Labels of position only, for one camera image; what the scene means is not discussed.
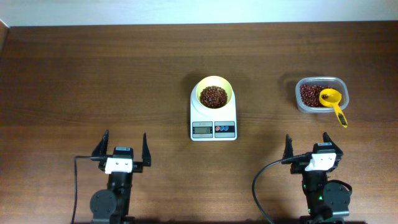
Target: clear plastic container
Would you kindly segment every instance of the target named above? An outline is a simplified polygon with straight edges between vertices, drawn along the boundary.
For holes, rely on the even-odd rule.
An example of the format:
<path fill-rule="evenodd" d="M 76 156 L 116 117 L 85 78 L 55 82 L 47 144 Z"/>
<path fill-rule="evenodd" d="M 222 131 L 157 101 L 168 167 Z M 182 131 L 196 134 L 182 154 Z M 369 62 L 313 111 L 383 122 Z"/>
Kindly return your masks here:
<path fill-rule="evenodd" d="M 301 85 L 322 85 L 330 86 L 342 94 L 340 101 L 340 108 L 343 110 L 349 103 L 349 96 L 346 84 L 339 78 L 336 77 L 308 77 L 300 80 L 296 85 L 296 100 L 297 108 L 303 113 L 331 113 L 334 112 L 333 108 L 316 108 L 310 107 L 303 103 L 300 94 Z"/>

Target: white bracket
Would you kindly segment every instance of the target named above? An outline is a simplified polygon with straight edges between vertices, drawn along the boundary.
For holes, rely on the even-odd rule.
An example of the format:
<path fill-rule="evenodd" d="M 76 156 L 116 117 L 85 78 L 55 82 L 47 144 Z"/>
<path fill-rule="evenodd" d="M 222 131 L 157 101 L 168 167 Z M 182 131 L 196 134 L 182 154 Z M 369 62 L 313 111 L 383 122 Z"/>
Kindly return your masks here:
<path fill-rule="evenodd" d="M 328 170 L 335 165 L 336 153 L 312 154 L 312 159 L 305 171 Z"/>
<path fill-rule="evenodd" d="M 105 165 L 105 174 L 112 172 L 132 172 L 132 159 L 108 158 Z"/>

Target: yellow spoon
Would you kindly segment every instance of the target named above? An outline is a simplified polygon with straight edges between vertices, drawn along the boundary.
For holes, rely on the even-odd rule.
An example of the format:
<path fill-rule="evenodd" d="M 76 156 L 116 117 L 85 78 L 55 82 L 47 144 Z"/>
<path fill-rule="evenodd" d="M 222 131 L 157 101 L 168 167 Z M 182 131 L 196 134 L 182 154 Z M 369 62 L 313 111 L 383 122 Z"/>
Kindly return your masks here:
<path fill-rule="evenodd" d="M 340 121 L 340 124 L 343 125 L 344 128 L 347 128 L 347 119 L 344 116 L 342 110 L 338 106 L 341 100 L 341 93 L 334 89 L 324 89 L 319 94 L 319 102 L 326 107 L 333 107 L 335 109 L 336 116 Z"/>

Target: scoop handle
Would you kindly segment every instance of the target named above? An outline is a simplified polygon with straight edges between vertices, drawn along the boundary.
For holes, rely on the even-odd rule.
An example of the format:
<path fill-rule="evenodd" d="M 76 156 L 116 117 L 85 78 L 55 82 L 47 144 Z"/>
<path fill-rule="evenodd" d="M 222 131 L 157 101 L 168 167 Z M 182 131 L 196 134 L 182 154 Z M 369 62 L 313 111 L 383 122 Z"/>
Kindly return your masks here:
<path fill-rule="evenodd" d="M 343 111 L 340 109 L 338 104 L 333 105 L 333 108 L 335 109 L 335 113 L 340 124 L 343 125 L 344 128 L 347 128 L 348 122 L 346 116 L 343 114 Z"/>

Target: bowl of beans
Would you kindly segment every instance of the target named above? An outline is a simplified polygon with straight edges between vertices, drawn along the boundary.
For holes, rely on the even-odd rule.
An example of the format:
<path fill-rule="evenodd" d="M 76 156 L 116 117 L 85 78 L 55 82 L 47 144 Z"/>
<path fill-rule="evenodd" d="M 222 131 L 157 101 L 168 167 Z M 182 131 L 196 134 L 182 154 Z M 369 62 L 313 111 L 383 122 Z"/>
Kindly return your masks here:
<path fill-rule="evenodd" d="M 327 108 L 319 102 L 319 94 L 326 88 L 332 88 L 342 94 L 340 108 L 343 110 L 349 103 L 346 84 L 336 77 L 308 77 L 296 85 L 297 108 L 303 113 L 332 113 L 333 108 Z"/>
<path fill-rule="evenodd" d="M 198 83 L 196 95 L 206 108 L 219 109 L 229 103 L 232 92 L 231 84 L 225 78 L 210 76 Z"/>

